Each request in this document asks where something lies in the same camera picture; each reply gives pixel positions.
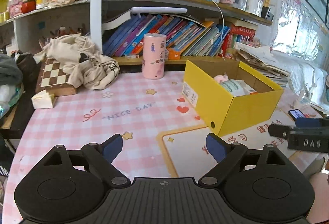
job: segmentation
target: pink box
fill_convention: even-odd
[[[9,8],[10,18],[23,14],[22,4],[23,4],[23,0],[9,0],[8,8]]]

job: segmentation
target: cardboard box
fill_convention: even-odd
[[[232,96],[213,79],[225,72],[229,79],[244,80],[258,94]],[[186,62],[183,95],[219,137],[270,119],[282,93],[279,85],[243,62]]]

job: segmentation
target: stack of paper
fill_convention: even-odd
[[[273,57],[269,46],[253,48],[236,42],[235,49],[240,61],[247,63],[279,86],[284,88],[290,80],[290,73]]]

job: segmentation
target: crumpled fabric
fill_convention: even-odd
[[[87,37],[66,35],[50,39],[44,47],[48,58],[54,58],[63,65],[63,72],[69,74],[68,83],[78,88],[105,89],[119,74],[116,60],[102,56],[95,44]]]
[[[15,61],[9,56],[0,53],[0,86],[17,85],[22,82],[23,74]]]

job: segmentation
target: pink stuffed item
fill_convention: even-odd
[[[213,79],[215,79],[216,82],[220,84],[222,82],[228,81],[228,76],[225,73],[224,76],[215,76]]]

